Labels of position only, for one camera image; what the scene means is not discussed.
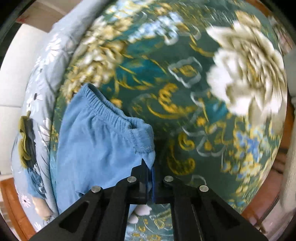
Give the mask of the blue sweatpants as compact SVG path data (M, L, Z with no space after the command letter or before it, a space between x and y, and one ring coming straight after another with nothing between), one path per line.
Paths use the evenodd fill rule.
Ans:
M91 187L104 189L156 153L152 127L128 117L92 84L85 84L64 113L56 154L56 202L64 212Z

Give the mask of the beige fuzzy sweater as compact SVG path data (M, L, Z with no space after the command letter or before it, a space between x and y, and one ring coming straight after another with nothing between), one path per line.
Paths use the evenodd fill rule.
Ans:
M49 220L53 216L52 210L43 198L32 197L35 211L43 220Z

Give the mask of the blue top garment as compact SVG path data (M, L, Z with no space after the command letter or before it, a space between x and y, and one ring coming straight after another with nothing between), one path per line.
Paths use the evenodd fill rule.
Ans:
M46 198L46 190L41 178L39 167L34 166L33 169L26 169L28 192L32 197L41 199Z

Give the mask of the orange wooden headboard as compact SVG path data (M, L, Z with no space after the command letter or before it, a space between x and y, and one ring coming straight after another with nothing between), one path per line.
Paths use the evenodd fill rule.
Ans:
M269 19L246 1L114 1L84 33L54 106L50 181L66 108L85 84L154 132L154 164L186 185L208 185L238 213L271 204L287 110L287 80ZM30 226L14 178L5 205Z

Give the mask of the olive green knit sweater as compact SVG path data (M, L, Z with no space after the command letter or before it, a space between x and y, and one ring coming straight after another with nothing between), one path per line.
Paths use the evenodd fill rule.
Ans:
M21 135L21 140L18 144L18 154L20 156L21 164L24 168L29 168L29 161L31 160L31 153L29 149L27 148L28 143L28 135L26 132L26 123L29 121L30 118L28 115L23 115L20 117L19 123L18 123L18 129L19 133Z

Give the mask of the dark grey garment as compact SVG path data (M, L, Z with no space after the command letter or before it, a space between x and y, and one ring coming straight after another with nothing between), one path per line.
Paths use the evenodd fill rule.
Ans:
M34 169L36 165L36 144L35 134L33 131L33 122L30 118L24 120L25 131L26 131L26 150L30 156L30 160L27 161L30 169Z

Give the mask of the teal floral bed sheet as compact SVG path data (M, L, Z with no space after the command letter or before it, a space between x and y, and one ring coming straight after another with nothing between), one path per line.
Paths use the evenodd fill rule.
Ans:
M287 106L282 53L249 1L115 1L87 28L54 110L63 228L96 240L263 240L241 213Z

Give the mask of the light blue floral duvet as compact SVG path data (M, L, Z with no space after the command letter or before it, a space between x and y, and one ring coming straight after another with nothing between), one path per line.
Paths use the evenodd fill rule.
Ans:
M55 23L46 36L45 43L31 71L26 87L21 115L30 114L36 144L36 167L39 167L46 190L44 199L53 212L43 220L35 211L32 195L28 192L26 168L21 164L17 134L11 152L11 170L23 211L35 232L40 231L58 216L56 201L50 181L50 140L54 106L62 85L64 73L88 27L98 17L108 1L81 1L75 8Z

